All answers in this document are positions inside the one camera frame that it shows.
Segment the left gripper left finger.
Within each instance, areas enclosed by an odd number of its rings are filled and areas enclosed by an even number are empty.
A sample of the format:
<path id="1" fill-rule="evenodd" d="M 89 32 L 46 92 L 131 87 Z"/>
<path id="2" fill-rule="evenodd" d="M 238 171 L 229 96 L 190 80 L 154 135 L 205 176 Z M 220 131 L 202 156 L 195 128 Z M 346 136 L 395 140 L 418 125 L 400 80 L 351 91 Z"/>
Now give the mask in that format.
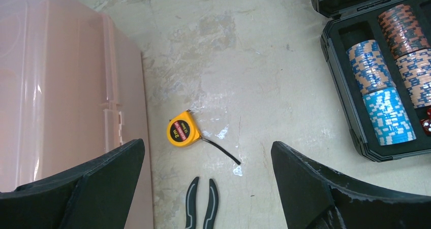
<path id="1" fill-rule="evenodd" d="M 124 228 L 145 156 L 142 139 L 1 193 L 1 228 Z"/>

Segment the black poker set case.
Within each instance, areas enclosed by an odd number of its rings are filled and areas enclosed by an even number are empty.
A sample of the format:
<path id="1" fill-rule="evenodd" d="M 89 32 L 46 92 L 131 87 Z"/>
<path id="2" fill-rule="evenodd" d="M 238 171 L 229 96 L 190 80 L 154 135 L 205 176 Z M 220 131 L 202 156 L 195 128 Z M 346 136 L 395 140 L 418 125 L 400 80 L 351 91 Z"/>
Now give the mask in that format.
<path id="1" fill-rule="evenodd" d="M 420 120 L 427 117 L 425 108 L 414 108 L 395 59 L 378 23 L 382 12 L 400 4 L 410 5 L 427 39 L 430 38 L 430 0 L 311 0 L 315 11 L 328 18 L 320 39 L 355 149 L 363 157 L 390 161 L 430 153 L 430 136 Z M 376 40 L 383 53 L 391 76 L 416 139 L 381 146 L 363 103 L 359 86 L 349 62 L 347 50 L 365 40 Z"/>

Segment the orange black chip stack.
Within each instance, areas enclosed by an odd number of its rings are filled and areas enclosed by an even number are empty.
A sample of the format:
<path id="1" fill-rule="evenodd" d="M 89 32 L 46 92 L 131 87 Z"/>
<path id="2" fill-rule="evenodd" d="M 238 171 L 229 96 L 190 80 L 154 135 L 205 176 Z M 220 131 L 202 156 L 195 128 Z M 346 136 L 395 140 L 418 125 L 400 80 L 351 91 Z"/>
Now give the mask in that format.
<path id="1" fill-rule="evenodd" d="M 411 6 L 397 5 L 382 12 L 377 19 L 395 59 L 430 47 Z"/>

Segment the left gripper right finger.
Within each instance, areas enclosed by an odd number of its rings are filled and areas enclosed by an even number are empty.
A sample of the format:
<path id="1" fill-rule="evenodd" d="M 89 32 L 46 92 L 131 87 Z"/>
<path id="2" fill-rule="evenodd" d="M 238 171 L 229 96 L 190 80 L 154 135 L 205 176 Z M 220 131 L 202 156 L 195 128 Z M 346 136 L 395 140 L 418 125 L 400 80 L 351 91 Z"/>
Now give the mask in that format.
<path id="1" fill-rule="evenodd" d="M 430 197 L 372 185 L 275 141 L 274 175 L 288 228 L 430 228 Z"/>

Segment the red dice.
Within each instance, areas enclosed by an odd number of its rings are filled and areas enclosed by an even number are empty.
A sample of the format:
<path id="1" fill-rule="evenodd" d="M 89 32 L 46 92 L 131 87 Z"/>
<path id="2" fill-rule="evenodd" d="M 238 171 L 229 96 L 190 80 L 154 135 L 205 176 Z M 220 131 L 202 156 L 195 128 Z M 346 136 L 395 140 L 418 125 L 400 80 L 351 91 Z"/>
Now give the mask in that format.
<path id="1" fill-rule="evenodd" d="M 427 136 L 430 136 L 431 135 L 431 120 L 430 119 L 421 119 L 420 124 L 421 124 L 421 127 L 422 127 L 424 133 Z"/>
<path id="2" fill-rule="evenodd" d="M 428 108 L 426 113 L 427 113 L 428 118 L 431 119 L 431 108 Z"/>

